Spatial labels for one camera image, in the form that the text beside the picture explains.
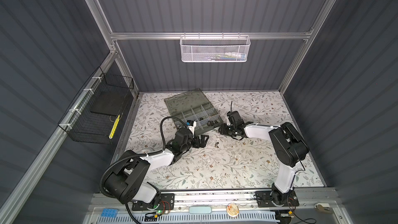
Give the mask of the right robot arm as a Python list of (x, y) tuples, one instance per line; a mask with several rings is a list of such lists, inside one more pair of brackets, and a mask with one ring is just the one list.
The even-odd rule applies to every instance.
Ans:
[(281, 125), (263, 125), (244, 122), (237, 111), (228, 112), (229, 122), (223, 123), (218, 132), (235, 140), (245, 138), (270, 140), (279, 160), (278, 175), (273, 183), (273, 191), (287, 194), (293, 190), (296, 174), (305, 171), (302, 161), (309, 153), (304, 138), (290, 122)]

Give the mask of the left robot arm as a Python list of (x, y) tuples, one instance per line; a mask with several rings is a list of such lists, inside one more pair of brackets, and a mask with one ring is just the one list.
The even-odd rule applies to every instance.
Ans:
[(206, 147), (208, 139), (208, 135), (194, 136), (191, 128), (182, 127), (169, 142), (162, 140), (161, 150), (141, 154), (128, 150), (102, 175), (100, 192), (122, 204), (138, 201), (155, 208), (161, 201), (161, 191), (145, 182), (147, 173), (176, 163), (192, 148)]

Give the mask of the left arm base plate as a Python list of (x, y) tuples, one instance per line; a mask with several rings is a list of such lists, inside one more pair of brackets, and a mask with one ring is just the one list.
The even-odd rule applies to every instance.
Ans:
[(143, 201), (133, 201), (132, 211), (169, 211), (174, 209), (175, 194), (160, 193), (154, 199), (145, 203)]

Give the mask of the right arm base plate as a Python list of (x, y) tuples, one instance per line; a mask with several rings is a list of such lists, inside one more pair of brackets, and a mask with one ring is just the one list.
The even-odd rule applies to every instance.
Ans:
[(258, 207), (298, 207), (298, 198), (293, 190), (280, 193), (277, 190), (256, 191), (254, 194)]

